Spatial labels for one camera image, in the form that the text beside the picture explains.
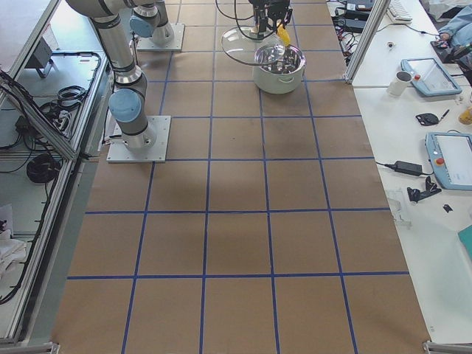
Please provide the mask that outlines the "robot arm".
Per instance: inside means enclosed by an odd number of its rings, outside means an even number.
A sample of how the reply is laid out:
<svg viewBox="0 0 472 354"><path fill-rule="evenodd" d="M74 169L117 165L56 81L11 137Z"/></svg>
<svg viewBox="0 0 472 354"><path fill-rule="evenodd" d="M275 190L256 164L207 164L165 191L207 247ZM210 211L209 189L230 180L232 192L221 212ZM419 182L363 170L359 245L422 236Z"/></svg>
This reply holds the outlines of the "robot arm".
<svg viewBox="0 0 472 354"><path fill-rule="evenodd" d="M138 36L172 40L164 1L68 1L77 13L89 18L99 42L111 63L115 91L108 108L117 122L123 144L130 150L144 150L156 142L156 130L145 114L147 78L131 52L119 12L128 8L130 27Z"/></svg>
<svg viewBox="0 0 472 354"><path fill-rule="evenodd" d="M225 14L215 1L218 11L234 20L241 32L240 21L254 18L255 27L249 29L248 35L243 35L246 38L262 40L271 33L277 33L280 27L285 28L291 21L293 10L289 1L249 1L249 3L252 5L253 15L241 18L237 15L236 1L233 4L234 15ZM155 1L135 7L129 24L135 35L147 38L158 46L164 46L174 39L174 28L169 23L165 1Z"/></svg>

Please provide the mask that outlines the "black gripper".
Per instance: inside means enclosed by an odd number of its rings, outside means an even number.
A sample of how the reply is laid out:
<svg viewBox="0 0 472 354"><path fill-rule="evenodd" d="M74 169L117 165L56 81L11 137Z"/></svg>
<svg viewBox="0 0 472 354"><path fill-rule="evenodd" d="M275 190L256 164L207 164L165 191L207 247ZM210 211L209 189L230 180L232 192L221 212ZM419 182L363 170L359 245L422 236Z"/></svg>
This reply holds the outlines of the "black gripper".
<svg viewBox="0 0 472 354"><path fill-rule="evenodd" d="M271 21L270 30L276 30L280 24L280 17L284 17L282 20L282 26L286 27L291 22L292 10L290 7L289 0L270 0L268 2L268 17Z"/></svg>
<svg viewBox="0 0 472 354"><path fill-rule="evenodd" d="M268 23L265 6L269 4L269 0L249 0L249 3L253 6L254 27L252 32L259 32L259 18L257 8L260 8L260 33L264 33L267 30Z"/></svg>

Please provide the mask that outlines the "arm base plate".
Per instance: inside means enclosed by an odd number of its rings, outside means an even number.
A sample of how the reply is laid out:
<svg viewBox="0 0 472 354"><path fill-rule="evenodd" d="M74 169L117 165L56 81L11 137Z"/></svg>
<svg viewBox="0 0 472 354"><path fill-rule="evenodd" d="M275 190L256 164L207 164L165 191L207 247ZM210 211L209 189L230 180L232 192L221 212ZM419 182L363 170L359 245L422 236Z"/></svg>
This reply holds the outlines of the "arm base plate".
<svg viewBox="0 0 472 354"><path fill-rule="evenodd" d="M180 52L184 42L185 25L183 23L168 22L157 27L149 38L139 37L138 51Z"/></svg>
<svg viewBox="0 0 472 354"><path fill-rule="evenodd" d="M115 124L114 135L109 145L107 162L141 163L166 161L171 116L147 116L147 129L135 136L121 132Z"/></svg>

